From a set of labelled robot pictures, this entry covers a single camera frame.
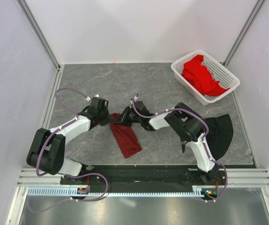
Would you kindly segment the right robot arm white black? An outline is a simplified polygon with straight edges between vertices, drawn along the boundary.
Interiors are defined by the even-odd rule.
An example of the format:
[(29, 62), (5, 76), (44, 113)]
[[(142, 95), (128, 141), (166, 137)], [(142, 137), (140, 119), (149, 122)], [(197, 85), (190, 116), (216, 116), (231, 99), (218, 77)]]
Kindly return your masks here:
[(204, 119), (184, 103), (160, 113), (151, 113), (142, 101), (135, 101), (125, 108), (114, 120), (116, 124), (131, 127), (133, 123), (140, 124), (147, 131), (155, 131), (170, 127), (179, 136), (182, 151), (188, 145), (197, 160), (199, 179), (203, 184), (211, 184), (216, 179), (212, 155), (206, 143), (205, 134), (209, 128)]

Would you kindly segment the dark red cloth napkin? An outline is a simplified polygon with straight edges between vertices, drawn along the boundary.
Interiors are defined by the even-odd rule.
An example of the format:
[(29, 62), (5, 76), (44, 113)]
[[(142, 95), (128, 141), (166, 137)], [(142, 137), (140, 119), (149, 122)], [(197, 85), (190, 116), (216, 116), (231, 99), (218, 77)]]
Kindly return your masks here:
[(142, 150), (134, 131), (130, 127), (110, 122), (110, 129), (124, 158), (129, 158)]

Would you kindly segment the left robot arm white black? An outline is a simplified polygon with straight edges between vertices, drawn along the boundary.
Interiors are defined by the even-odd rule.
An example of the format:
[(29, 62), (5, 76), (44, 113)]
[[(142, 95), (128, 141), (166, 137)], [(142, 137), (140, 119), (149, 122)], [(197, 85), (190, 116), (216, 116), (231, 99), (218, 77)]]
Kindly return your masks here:
[(83, 184), (87, 173), (83, 164), (65, 157), (68, 142), (97, 125), (104, 126), (111, 122), (108, 101), (93, 97), (90, 105), (70, 121), (52, 129), (40, 128), (32, 141), (26, 163), (50, 175), (67, 174), (76, 184)]

